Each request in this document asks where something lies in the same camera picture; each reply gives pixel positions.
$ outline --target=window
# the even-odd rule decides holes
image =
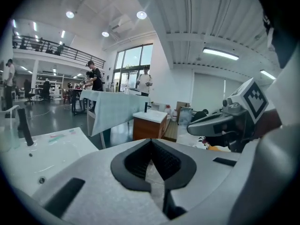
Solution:
[[[112,82],[119,83],[119,91],[124,90],[124,85],[129,80],[129,87],[136,87],[136,79],[144,73],[144,67],[150,65],[153,44],[141,45],[118,52],[116,67],[113,71]]]
[[[126,50],[123,68],[139,66],[142,47]]]
[[[118,60],[117,60],[117,64],[116,64],[116,68],[115,69],[119,69],[122,67],[122,62],[123,62],[123,56],[124,56],[124,51],[120,52],[118,54]]]
[[[142,48],[142,61],[141,65],[149,65],[151,62],[153,45],[147,45]]]

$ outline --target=man in white shirt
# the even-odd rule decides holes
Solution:
[[[144,74],[140,74],[139,78],[136,81],[136,84],[139,85],[139,90],[142,93],[142,96],[147,97],[149,95],[149,88],[152,86],[152,78],[148,74],[149,68],[144,67]]]
[[[13,87],[13,78],[14,78],[14,75],[15,75],[15,67],[13,65],[13,60],[9,59],[7,61],[6,66],[9,67],[8,79],[4,80],[4,83],[6,84],[6,88],[5,88],[6,110],[8,110],[13,106],[13,99],[12,99],[12,96],[11,96],[12,87]]]

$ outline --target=wooden cabinet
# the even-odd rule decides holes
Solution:
[[[135,141],[144,138],[162,138],[165,133],[166,120],[167,116],[165,116],[161,123],[134,118],[133,140]]]

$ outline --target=wooden bench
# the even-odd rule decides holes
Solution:
[[[165,131],[165,135],[163,139],[166,139],[171,142],[176,142],[177,140],[177,128],[178,128],[178,123],[177,121],[171,121]]]

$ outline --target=robotic arm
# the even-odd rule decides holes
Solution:
[[[264,93],[251,78],[223,100],[221,112],[192,122],[187,131],[205,136],[212,146],[228,146],[232,152],[242,152],[268,104]]]

